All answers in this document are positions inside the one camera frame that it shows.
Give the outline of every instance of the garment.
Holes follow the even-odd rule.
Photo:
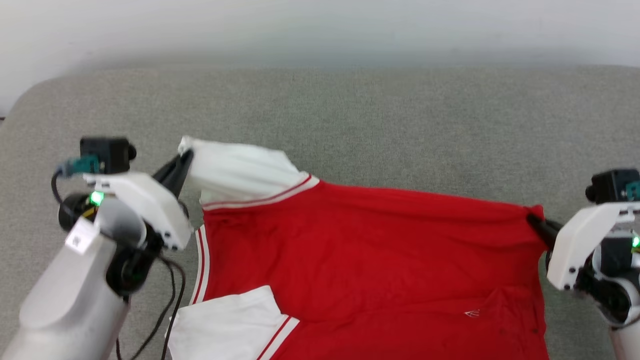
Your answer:
[[[541,207],[341,186],[281,152],[185,143],[204,209],[192,302],[269,285],[300,320],[273,359],[548,359],[545,246],[526,221]]]
[[[269,360],[299,322],[261,286],[178,309],[169,349],[173,360]]]

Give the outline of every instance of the red jersey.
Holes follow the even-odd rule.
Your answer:
[[[300,321],[277,360],[548,359],[545,245],[526,221],[541,207],[299,174],[203,204],[193,303],[270,286]]]

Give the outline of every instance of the white sleeve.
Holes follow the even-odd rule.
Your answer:
[[[174,360],[269,360],[299,322],[263,286],[179,309],[169,350]]]
[[[309,176],[299,171],[282,151],[184,136],[178,152],[188,149],[193,150],[194,156],[187,179],[202,191],[203,206],[267,199]]]

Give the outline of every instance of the gray fabric surface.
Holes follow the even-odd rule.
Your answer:
[[[49,189],[83,135],[126,135],[153,171],[182,135],[284,150],[327,181],[542,203],[568,220],[592,174],[640,166],[640,70],[620,67],[436,70],[118,70],[46,81],[0,130],[0,348],[22,299],[61,247]],[[63,192],[83,189],[81,182]],[[182,196],[201,222],[195,189]],[[191,275],[192,241],[174,254]],[[155,266],[121,338],[129,357],[168,299]],[[543,281],[547,344],[558,359],[613,358],[593,306]],[[161,336],[141,359],[157,359]]]

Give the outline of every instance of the white wall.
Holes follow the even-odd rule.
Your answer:
[[[640,65],[640,1],[0,0],[0,116],[48,78],[177,62]]]

